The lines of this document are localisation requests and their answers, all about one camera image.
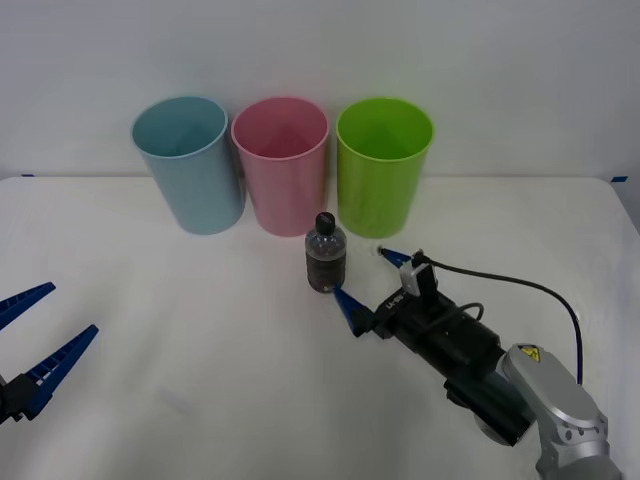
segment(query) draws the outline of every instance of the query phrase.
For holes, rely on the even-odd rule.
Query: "bottle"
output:
[[[319,213],[316,228],[304,240],[307,252],[307,279],[314,290],[330,293],[344,283],[347,236],[329,212]]]

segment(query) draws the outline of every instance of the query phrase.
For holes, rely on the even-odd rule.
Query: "black bottle cap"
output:
[[[316,216],[316,230],[320,235],[333,235],[336,231],[336,217],[329,212],[321,212]]]

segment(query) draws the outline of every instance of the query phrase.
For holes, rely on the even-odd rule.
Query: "table surface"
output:
[[[261,230],[250,202],[233,228],[198,237],[150,178],[15,178],[0,182],[0,225],[0,298],[58,287],[0,335],[3,376],[100,328],[42,414],[0,428],[4,479],[538,478],[537,429],[497,445],[426,362],[395,340],[353,338],[332,297],[306,284],[302,238]],[[375,307],[397,271],[379,241],[348,240],[345,288]],[[427,178],[384,244],[564,295],[612,457],[640,476],[640,237],[609,185]],[[540,344],[574,371],[555,300],[438,275],[457,303],[484,303],[504,346]]]

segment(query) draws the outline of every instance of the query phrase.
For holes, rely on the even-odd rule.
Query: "plastic cup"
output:
[[[214,101],[179,97],[148,108],[131,128],[133,143],[188,232],[221,232],[244,210],[244,192],[225,139],[228,123]]]
[[[338,214],[353,233],[383,238],[409,214],[433,138],[431,120],[398,98],[368,98],[338,118]]]
[[[303,98],[268,98],[238,114],[231,136],[262,228],[283,237],[310,230],[326,205],[326,114]]]

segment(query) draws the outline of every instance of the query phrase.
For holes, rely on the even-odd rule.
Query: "cable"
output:
[[[449,270],[450,272],[454,272],[454,273],[460,273],[462,275],[470,275],[472,277],[480,277],[480,278],[488,278],[489,280],[498,280],[500,282],[509,282],[509,283],[515,283],[518,285],[524,285],[525,287],[531,287],[531,288],[535,288],[536,290],[540,290],[541,292],[544,292],[548,295],[551,295],[553,298],[555,298],[556,300],[558,300],[562,306],[564,308],[567,309],[567,312],[569,312],[569,316],[571,317],[571,321],[573,322],[573,329],[576,332],[576,354],[577,354],[577,383],[578,385],[582,385],[582,368],[583,368],[583,360],[582,360],[582,356],[583,356],[583,352],[582,352],[582,333],[580,333],[580,324],[578,323],[578,316],[576,315],[576,312],[573,311],[573,308],[571,308],[571,305],[569,305],[569,302],[567,302],[564,298],[562,298],[562,296],[559,293],[554,292],[553,290],[551,290],[550,288],[547,288],[543,285],[540,285],[538,283],[534,283],[534,282],[530,282],[528,280],[522,280],[519,278],[514,278],[514,277],[507,277],[506,275],[496,275],[493,273],[482,273],[482,272],[476,272],[473,270],[467,270],[464,268],[458,268],[458,267],[452,267],[451,265],[446,265],[444,263],[440,263],[437,262],[427,256],[424,257],[426,259],[426,261],[428,263],[430,263],[431,265],[433,265],[434,267],[438,267],[438,268],[442,268],[443,270]]]
[[[421,335],[425,335],[431,332],[433,329],[439,327],[440,325],[451,320],[452,318],[457,317],[462,312],[464,312],[465,310],[469,310],[470,308],[478,309],[478,315],[476,316],[475,320],[479,322],[482,319],[482,315],[484,314],[484,305],[478,302],[467,303],[466,305],[462,305],[461,307],[456,307],[452,310],[449,310],[449,312],[445,313],[441,317],[436,318],[433,322],[429,323],[425,327],[425,329],[422,330],[422,332],[420,332]]]

